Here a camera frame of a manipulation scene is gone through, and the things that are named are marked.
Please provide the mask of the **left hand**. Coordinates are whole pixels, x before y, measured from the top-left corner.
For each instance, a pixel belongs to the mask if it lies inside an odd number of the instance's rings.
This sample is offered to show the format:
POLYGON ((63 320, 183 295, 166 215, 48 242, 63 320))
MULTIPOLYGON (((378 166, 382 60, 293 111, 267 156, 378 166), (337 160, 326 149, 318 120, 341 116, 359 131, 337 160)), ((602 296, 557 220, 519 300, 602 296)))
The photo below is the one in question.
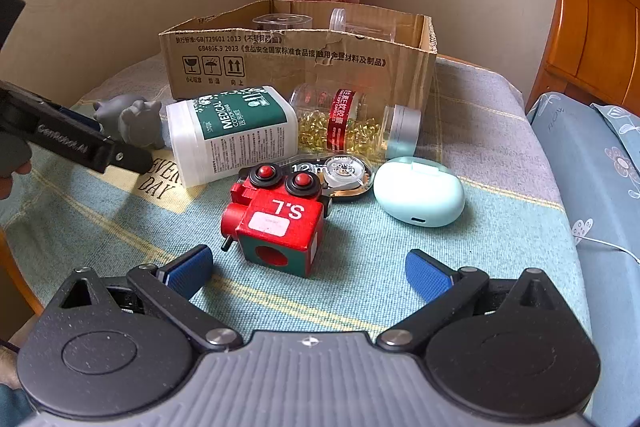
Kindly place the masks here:
POLYGON ((6 199, 12 191, 14 173, 26 174, 32 170, 30 163, 32 149, 26 141, 9 134, 1 132, 0 159, 0 198, 6 199))

